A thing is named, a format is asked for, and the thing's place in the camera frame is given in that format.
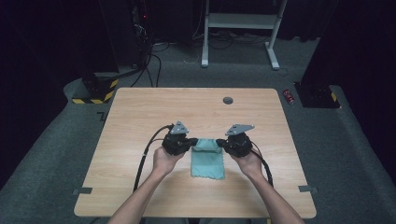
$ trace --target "wooden table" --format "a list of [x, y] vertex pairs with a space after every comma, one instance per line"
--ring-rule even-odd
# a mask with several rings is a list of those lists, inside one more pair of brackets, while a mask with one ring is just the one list
[[[233, 103], [223, 103], [232, 97]], [[144, 148], [164, 125], [181, 120], [187, 137], [226, 138], [235, 123], [254, 124], [247, 135], [262, 151], [270, 166], [275, 189], [301, 217], [316, 209], [277, 92], [272, 89], [121, 88], [117, 91], [105, 127], [79, 194], [77, 216], [110, 217], [130, 196]], [[158, 135], [163, 138], [164, 130]], [[148, 153], [140, 184], [152, 167]], [[268, 217], [250, 181], [224, 152], [225, 179], [191, 177], [191, 151], [177, 163], [152, 196], [144, 217]]]

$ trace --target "gray carpet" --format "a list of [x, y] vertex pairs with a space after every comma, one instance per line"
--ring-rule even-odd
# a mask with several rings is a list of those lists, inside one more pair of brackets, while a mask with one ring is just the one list
[[[306, 223], [396, 223], [396, 188], [370, 148], [342, 89], [331, 86], [342, 105], [339, 109], [304, 108], [299, 102], [293, 82], [301, 80], [317, 43], [277, 40], [279, 71], [272, 70], [262, 43], [210, 49], [208, 68], [200, 66], [200, 48], [170, 45], [155, 53], [163, 63], [159, 86], [273, 88], [279, 96], [290, 89], [296, 104], [288, 105], [281, 98], [282, 106], [307, 182], [318, 188], [312, 195], [318, 214]], [[152, 58], [148, 68], [153, 78], [158, 65]], [[136, 78], [121, 78], [117, 88], [130, 86]], [[69, 99], [78, 83], [64, 87]], [[136, 87], [148, 86], [145, 73]], [[103, 128], [98, 112], [110, 107], [111, 102], [74, 105], [69, 101], [1, 190], [1, 224], [92, 221], [92, 217], [74, 215], [77, 196], [73, 190], [83, 183]], [[95, 223], [107, 220], [103, 217]]]

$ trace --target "wrist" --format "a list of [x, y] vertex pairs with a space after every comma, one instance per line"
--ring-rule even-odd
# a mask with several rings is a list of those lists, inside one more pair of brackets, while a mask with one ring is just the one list
[[155, 178], [155, 179], [163, 180], [163, 179], [167, 176], [167, 173], [164, 172], [164, 171], [161, 171], [161, 170], [159, 170], [159, 169], [153, 169], [153, 170], [151, 171], [150, 176], [151, 176], [152, 178]]
[[254, 175], [247, 175], [247, 178], [253, 183], [254, 182], [265, 182], [265, 183], [268, 183], [268, 180], [261, 173], [254, 174]]

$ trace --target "green towel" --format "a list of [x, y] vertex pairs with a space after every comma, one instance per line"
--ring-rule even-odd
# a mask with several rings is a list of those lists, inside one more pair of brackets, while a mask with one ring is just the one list
[[191, 175], [195, 177], [208, 177], [224, 179], [224, 161], [222, 148], [216, 139], [198, 139], [191, 151]]

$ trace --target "white metal frame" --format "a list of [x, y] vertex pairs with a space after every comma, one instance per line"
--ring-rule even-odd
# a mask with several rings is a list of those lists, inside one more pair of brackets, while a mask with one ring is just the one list
[[279, 69], [279, 63], [274, 53], [274, 43], [276, 35], [282, 22], [283, 12], [288, 0], [283, 0], [280, 9], [276, 15], [257, 15], [257, 14], [227, 14], [227, 13], [209, 13], [209, 0], [206, 0], [205, 10], [205, 33], [204, 45], [202, 50], [202, 67], [209, 66], [209, 48], [208, 37], [209, 27], [224, 28], [247, 28], [273, 30], [269, 42], [265, 42], [265, 49], [271, 61], [274, 70]]

